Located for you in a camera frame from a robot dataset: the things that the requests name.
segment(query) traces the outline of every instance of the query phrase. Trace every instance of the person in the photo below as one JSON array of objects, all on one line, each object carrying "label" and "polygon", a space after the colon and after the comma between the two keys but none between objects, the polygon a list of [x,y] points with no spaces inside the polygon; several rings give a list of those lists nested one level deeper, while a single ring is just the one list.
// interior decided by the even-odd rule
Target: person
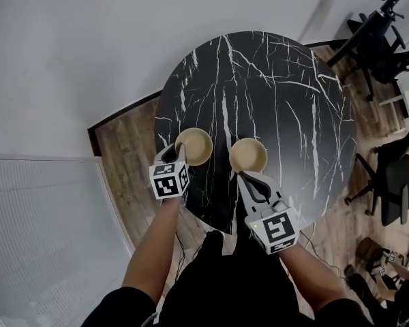
[{"label": "person", "polygon": [[[164,200],[137,246],[122,288],[109,293],[85,320],[91,326],[149,326],[170,270],[181,200]],[[300,245],[267,255],[247,228],[232,255],[223,235],[208,232],[196,258],[167,293],[160,326],[371,326],[345,283]],[[299,312],[292,279],[315,320]]]},{"label": "person", "polygon": [[[352,265],[344,269],[348,285],[367,307],[375,326],[396,326],[409,320],[409,270],[398,263],[396,258],[395,252],[384,249],[380,252],[380,259],[374,258],[367,267],[376,282],[380,297],[386,300],[386,308],[374,297],[364,278]],[[399,290],[394,280],[387,275],[387,264],[404,280]]]}]

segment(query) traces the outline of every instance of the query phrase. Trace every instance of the round table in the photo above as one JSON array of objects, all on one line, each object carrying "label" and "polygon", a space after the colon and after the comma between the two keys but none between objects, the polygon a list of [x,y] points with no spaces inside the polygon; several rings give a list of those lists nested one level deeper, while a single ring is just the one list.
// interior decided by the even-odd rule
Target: round table
[{"label": "round table", "polygon": [[190,167],[186,207],[210,226],[235,233],[241,196],[230,147],[252,137],[267,148],[263,173],[282,187],[300,229],[332,206],[347,184],[356,151],[350,98],[312,50],[272,33],[217,37],[171,73],[155,118],[158,151],[188,127],[209,133],[213,153]]}]

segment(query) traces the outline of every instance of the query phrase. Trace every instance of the bowl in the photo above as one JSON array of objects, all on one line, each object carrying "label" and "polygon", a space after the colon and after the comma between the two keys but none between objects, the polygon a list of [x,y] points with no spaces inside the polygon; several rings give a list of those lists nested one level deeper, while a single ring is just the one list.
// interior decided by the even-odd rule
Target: bowl
[{"label": "bowl", "polygon": [[210,135],[197,127],[188,128],[177,136],[176,152],[179,152],[181,144],[185,146],[186,163],[190,166],[204,164],[212,154]]},{"label": "bowl", "polygon": [[229,154],[229,161],[236,173],[240,171],[262,172],[267,165],[267,150],[253,138],[243,138],[236,142]]}]

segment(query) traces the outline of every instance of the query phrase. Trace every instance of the frosted glass panel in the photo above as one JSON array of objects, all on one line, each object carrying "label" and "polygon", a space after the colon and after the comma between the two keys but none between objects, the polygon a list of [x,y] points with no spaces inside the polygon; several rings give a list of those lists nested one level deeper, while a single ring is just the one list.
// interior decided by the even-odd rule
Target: frosted glass panel
[{"label": "frosted glass panel", "polygon": [[95,162],[0,160],[4,326],[79,326],[120,286],[130,253],[100,177]]}]

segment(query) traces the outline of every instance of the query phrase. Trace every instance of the black pole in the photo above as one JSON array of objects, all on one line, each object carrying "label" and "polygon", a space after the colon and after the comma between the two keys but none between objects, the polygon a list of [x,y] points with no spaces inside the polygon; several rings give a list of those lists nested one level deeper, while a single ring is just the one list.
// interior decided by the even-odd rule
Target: black pole
[{"label": "black pole", "polygon": [[382,7],[373,12],[369,18],[359,27],[356,33],[346,41],[344,45],[329,59],[327,64],[333,67],[350,50],[358,46],[363,38],[369,33],[375,33],[391,20],[391,9],[399,0],[386,0]]}]

